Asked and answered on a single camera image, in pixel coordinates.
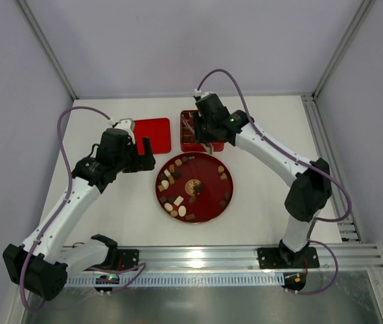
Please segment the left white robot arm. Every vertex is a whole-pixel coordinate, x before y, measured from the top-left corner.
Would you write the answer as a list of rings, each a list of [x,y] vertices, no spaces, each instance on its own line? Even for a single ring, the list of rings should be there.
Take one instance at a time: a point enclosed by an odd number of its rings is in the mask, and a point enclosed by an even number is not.
[[[92,147],[95,157],[84,157],[69,173],[67,190],[47,218],[19,246],[9,244],[5,248],[3,260],[7,272],[10,280],[20,287],[21,294],[29,291],[50,301],[69,277],[83,270],[118,268],[118,244],[102,234],[93,235],[69,252],[61,249],[82,215],[119,173],[154,169],[150,139],[144,137],[142,144],[144,152],[139,154],[130,132],[106,129],[100,143]]]

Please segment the steel tongs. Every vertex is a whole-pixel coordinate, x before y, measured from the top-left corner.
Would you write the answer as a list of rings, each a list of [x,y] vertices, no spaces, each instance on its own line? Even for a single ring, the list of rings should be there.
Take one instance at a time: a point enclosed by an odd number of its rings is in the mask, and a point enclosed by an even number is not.
[[[194,126],[192,126],[184,116],[181,116],[181,121],[183,122],[183,124],[185,125],[185,127],[191,132],[192,135],[194,135],[195,137],[195,141],[200,144],[204,150],[206,151],[206,153],[208,153],[209,155],[212,155],[213,152],[214,152],[214,147],[213,145],[210,143],[210,144],[205,144],[205,143],[200,143],[198,141],[198,137],[196,135],[196,129]]]

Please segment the dark ridged square chocolate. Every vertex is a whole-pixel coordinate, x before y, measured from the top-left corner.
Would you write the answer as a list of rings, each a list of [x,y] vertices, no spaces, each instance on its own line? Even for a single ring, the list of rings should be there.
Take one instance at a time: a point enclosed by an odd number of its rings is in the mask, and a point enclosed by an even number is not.
[[[176,171],[176,172],[173,173],[173,177],[174,177],[175,179],[179,179],[179,178],[181,177],[181,173],[178,172],[178,171]]]

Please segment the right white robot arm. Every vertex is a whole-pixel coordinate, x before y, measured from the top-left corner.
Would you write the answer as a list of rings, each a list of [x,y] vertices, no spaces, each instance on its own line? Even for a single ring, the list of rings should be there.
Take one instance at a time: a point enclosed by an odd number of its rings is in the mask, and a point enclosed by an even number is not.
[[[314,221],[332,195],[327,178],[329,164],[322,158],[303,162],[301,156],[266,136],[248,113],[230,113],[213,92],[197,90],[194,100],[198,109],[192,115],[197,142],[229,143],[253,155],[289,187],[284,202],[289,220],[278,244],[278,259],[288,267],[301,266]]]

